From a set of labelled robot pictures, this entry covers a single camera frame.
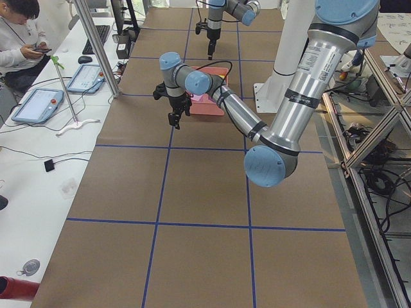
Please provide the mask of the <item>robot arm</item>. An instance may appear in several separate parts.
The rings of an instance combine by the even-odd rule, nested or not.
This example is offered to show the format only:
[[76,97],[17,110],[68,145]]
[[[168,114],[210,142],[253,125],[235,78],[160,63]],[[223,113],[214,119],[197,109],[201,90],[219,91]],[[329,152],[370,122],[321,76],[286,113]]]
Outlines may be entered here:
[[228,13],[233,17],[234,22],[240,22],[243,25],[250,26],[261,9],[259,1],[215,0],[196,1],[196,3],[208,5],[207,18],[202,19],[200,10],[198,10],[200,20],[196,23],[195,33],[199,35],[202,30],[206,31],[209,40],[207,50],[209,60],[213,59],[217,42],[220,39],[224,13]]
[[256,145],[244,158],[245,172],[261,187],[272,187],[297,167],[299,139],[342,56],[375,43],[379,1],[316,1],[308,45],[271,125],[264,123],[218,75],[183,63],[176,52],[159,59],[163,82],[153,97],[169,99],[170,125],[178,128],[189,112],[190,96],[208,94],[237,129]]

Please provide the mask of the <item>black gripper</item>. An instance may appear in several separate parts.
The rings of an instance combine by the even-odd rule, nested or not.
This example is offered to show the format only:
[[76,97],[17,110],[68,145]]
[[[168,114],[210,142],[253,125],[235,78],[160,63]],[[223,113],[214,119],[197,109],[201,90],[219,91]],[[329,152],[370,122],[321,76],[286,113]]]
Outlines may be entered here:
[[165,83],[160,83],[153,91],[153,98],[159,100],[161,97],[167,97],[172,107],[172,112],[168,114],[168,121],[171,126],[180,130],[180,119],[182,113],[190,116],[190,108],[192,106],[191,96],[187,92],[183,92],[180,96],[174,97],[168,94]]
[[195,33],[197,35],[200,34],[201,30],[206,30],[207,32],[207,38],[210,40],[207,49],[207,55],[209,55],[210,60],[213,59],[216,41],[220,38],[221,35],[221,27],[221,21],[213,21],[211,19],[204,19],[204,21],[196,23]]

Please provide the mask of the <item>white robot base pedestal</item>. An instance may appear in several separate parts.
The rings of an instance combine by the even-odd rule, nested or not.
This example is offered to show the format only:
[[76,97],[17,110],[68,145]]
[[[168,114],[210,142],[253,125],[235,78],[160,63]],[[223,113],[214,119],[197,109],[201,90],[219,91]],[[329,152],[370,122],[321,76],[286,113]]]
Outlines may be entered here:
[[278,111],[306,46],[308,27],[315,15],[314,4],[314,0],[277,2],[284,26],[271,76],[265,83],[254,84],[257,112]]

